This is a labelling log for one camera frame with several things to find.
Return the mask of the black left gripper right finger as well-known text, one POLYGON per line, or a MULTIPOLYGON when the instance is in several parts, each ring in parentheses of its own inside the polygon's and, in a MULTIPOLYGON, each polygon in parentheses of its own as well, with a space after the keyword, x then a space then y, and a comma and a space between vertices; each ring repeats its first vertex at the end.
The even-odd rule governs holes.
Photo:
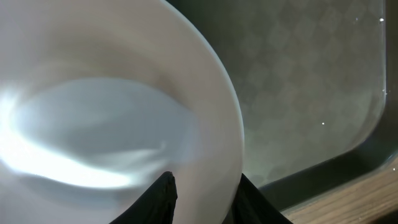
POLYGON ((292 224, 244 174, 241 175, 231 212, 235 224, 292 224))

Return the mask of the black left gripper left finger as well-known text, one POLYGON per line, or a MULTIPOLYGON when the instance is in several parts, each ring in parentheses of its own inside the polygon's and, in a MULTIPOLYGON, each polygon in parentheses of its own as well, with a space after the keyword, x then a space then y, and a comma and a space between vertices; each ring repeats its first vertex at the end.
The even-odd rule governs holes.
POLYGON ((170 171, 164 172, 110 224, 172 224, 177 199, 175 177, 170 171))

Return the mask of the white rice bowl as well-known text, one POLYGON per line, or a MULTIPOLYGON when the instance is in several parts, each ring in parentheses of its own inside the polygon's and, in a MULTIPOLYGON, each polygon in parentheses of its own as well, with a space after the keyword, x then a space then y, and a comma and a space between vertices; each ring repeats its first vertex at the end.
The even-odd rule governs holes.
POLYGON ((1 222, 111 223, 165 171, 221 223, 243 168, 231 79, 165 1, 1 2, 1 222))

